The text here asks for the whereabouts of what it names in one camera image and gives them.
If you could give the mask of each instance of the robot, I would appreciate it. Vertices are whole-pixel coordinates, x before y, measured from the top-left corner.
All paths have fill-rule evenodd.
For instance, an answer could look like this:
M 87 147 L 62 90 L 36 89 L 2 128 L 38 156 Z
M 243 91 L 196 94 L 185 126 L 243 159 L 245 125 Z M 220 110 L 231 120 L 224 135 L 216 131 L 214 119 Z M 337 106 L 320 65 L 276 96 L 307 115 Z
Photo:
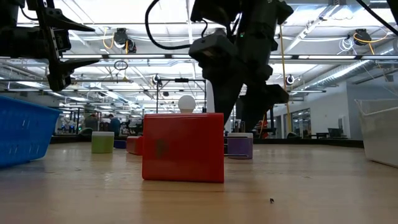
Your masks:
M 398 31 L 373 13 L 362 0 L 356 1 L 398 35 Z M 25 0 L 0 0 L 0 56 L 47 60 L 50 88 L 53 91 L 61 91 L 71 83 L 70 75 L 74 69 L 98 61 L 60 60 L 62 53 L 71 49 L 68 30 L 93 29 L 63 16 L 62 11 L 55 8 L 53 0 L 26 2 L 28 10 L 36 11 L 38 27 L 16 26 L 18 10 L 25 8 Z M 266 83 L 272 75 L 272 68 L 268 66 L 269 56 L 278 47 L 274 40 L 276 25 L 283 24 L 293 13 L 292 8 L 285 2 L 196 0 L 190 20 L 213 21 L 225 26 L 226 32 L 203 36 L 192 45 L 175 47 L 160 45 L 150 33 L 149 13 L 158 2 L 159 0 L 153 0 L 145 16 L 146 31 L 150 40 L 165 50 L 189 48 L 189 55 L 197 60 L 203 69 L 203 78 L 211 82 L 215 112 L 224 114 L 224 122 L 229 118 L 243 84 L 248 87 L 246 95 L 241 97 L 246 131 L 252 130 L 268 108 L 276 103 L 288 102 L 289 94 L 279 85 Z M 387 2 L 398 20 L 398 1 Z

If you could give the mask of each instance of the metal frame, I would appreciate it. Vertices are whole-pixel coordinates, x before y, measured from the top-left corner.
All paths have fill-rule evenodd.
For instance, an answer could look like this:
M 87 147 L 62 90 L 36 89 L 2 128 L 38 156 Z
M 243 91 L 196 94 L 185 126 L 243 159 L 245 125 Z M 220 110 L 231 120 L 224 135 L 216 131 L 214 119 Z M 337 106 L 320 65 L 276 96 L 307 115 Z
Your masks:
M 162 88 L 159 89 L 159 82 L 165 81 L 166 83 L 163 84 Z M 159 92 L 167 85 L 169 82 L 176 82 L 176 83 L 188 83 L 188 82 L 194 82 L 197 84 L 197 82 L 204 82 L 205 83 L 205 89 L 201 90 L 205 92 L 205 112 L 206 112 L 206 105 L 207 105 L 207 87 L 206 87 L 206 80 L 192 80 L 192 79 L 187 79 L 187 78 L 160 78 L 156 82 L 156 113 L 159 112 Z

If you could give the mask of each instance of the red object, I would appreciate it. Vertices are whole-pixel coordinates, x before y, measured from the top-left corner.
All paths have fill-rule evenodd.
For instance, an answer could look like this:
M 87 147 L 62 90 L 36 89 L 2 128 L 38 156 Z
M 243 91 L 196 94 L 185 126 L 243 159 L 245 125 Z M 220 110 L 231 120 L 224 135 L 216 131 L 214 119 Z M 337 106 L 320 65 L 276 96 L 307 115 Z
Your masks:
M 142 156 L 143 149 L 144 149 L 144 137 L 131 136 L 127 138 L 126 150 L 128 153 Z
M 224 182 L 223 114 L 147 114 L 142 178 Z

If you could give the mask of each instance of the white container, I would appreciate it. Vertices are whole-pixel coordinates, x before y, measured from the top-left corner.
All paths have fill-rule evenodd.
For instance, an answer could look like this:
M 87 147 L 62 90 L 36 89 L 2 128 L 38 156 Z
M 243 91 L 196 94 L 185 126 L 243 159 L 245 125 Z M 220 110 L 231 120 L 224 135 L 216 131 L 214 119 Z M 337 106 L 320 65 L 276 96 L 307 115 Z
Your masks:
M 398 167 L 398 100 L 356 100 L 365 155 Z

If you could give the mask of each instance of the blue basket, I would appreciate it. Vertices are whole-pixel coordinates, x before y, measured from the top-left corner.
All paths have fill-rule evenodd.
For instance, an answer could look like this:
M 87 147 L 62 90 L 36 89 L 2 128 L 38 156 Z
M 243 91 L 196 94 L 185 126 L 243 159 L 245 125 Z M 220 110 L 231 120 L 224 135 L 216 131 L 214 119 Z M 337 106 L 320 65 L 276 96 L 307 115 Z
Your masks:
M 0 96 L 0 167 L 44 157 L 61 111 Z

